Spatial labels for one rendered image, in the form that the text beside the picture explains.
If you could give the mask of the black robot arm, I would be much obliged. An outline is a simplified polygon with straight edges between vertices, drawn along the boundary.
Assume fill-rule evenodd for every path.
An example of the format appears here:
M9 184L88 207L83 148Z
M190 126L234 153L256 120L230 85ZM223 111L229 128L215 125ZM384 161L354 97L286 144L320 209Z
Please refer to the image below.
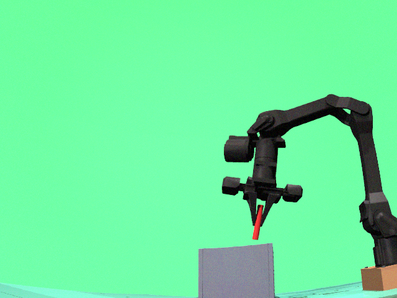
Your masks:
M261 112L246 131L247 136L229 136L224 145L225 161L249 163L254 158L254 148L254 160L269 157L277 161L279 148L286 148L283 135L292 128L327 115L349 126L359 146L365 187L365 200L359 205L359 223L362 222L364 230L374 239L375 267L397 264L397 218L391 213L381 185L370 104L352 97L328 94L289 110Z

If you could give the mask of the red peg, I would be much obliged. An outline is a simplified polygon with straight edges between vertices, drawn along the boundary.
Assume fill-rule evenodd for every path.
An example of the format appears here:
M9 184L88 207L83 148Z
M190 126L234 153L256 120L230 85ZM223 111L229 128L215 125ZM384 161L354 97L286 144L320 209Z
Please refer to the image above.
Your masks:
M258 238L259 238L263 209L264 209L264 206L262 204L257 205L256 222L255 222L253 236L252 236L253 240L258 240Z

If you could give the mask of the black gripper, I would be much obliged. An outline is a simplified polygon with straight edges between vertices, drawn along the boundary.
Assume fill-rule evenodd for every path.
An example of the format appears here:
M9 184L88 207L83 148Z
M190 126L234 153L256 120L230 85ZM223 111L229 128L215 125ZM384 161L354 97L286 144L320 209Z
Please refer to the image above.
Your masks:
M221 193L235 196L238 191L243 192L243 200L249 204L252 226L256 222L257 193L268 194L262 213L261 226L273 204L282 198L285 202L298 202L303 195L303 188L296 184L287 184L285 188L275 187L277 175L277 161L273 158L257 158L254 160L251 184L243 184L241 178L225 176L221 185Z

